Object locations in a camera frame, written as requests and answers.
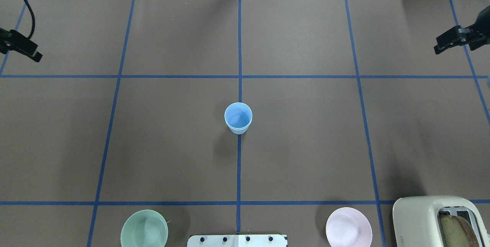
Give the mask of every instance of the green bowl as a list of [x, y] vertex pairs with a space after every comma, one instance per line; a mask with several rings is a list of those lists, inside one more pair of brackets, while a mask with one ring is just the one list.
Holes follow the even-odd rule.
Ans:
[[167, 222], [161, 214], [152, 210], [134, 213], [121, 230], [122, 247], [164, 247], [167, 238]]

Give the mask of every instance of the cable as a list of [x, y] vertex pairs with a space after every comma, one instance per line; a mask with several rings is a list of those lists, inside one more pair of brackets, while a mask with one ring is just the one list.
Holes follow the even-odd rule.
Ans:
[[29, 34], [29, 36], [28, 36], [28, 39], [31, 39], [32, 35], [34, 34], [34, 29], [35, 29], [35, 27], [36, 27], [36, 20], [35, 20], [35, 18], [34, 18], [34, 12], [32, 11], [32, 8], [30, 7], [28, 0], [24, 0], [24, 3], [26, 3], [26, 6], [27, 6], [27, 7], [28, 7], [28, 9], [29, 9], [29, 12], [30, 12], [30, 14], [31, 14], [31, 19], [32, 19], [32, 27], [31, 27], [31, 32], [30, 32], [30, 34]]

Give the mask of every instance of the white metal plate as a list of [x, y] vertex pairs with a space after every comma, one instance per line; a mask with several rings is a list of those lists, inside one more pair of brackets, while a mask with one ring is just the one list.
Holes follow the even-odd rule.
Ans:
[[287, 247], [287, 235], [196, 235], [187, 247]]

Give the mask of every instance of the black electronic device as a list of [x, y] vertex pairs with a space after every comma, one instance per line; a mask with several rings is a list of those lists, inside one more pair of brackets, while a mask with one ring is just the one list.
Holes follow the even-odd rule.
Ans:
[[454, 46], [468, 44], [471, 51], [490, 44], [490, 6], [482, 10], [476, 22], [466, 28], [460, 25], [448, 29], [436, 38], [437, 45], [434, 46], [436, 55]]
[[37, 51], [37, 44], [30, 40], [34, 34], [34, 29], [36, 26], [34, 12], [32, 11], [29, 2], [27, 0], [23, 1], [26, 3], [32, 18], [30, 34], [29, 36], [25, 37], [14, 29], [7, 31], [6, 29], [0, 28], [0, 53], [6, 54], [8, 51], [16, 51], [28, 56], [35, 62], [39, 62], [42, 58], [42, 54]]

